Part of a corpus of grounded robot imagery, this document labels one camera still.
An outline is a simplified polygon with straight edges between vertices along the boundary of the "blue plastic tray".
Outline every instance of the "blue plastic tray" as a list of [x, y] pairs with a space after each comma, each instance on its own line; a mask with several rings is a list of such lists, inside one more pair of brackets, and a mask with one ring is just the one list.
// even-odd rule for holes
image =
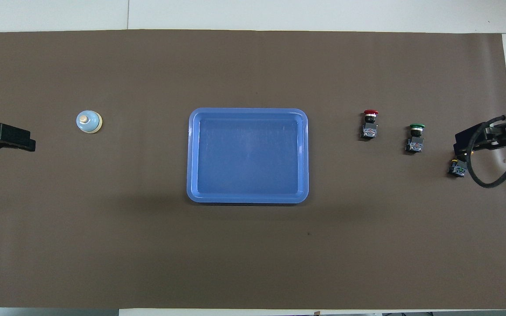
[[202, 203], [300, 203], [307, 116], [297, 108], [198, 108], [188, 122], [187, 194]]

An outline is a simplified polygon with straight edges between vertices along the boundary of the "brown tabletop covering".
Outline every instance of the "brown tabletop covering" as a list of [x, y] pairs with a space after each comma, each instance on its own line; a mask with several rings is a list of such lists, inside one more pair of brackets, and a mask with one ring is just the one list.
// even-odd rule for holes
[[[191, 202], [200, 107], [306, 112], [307, 200]], [[506, 182], [446, 174], [454, 134], [505, 113], [499, 34], [0, 33], [0, 122], [36, 140], [0, 150], [0, 306], [506, 308]], [[486, 180], [506, 168], [474, 157]]]

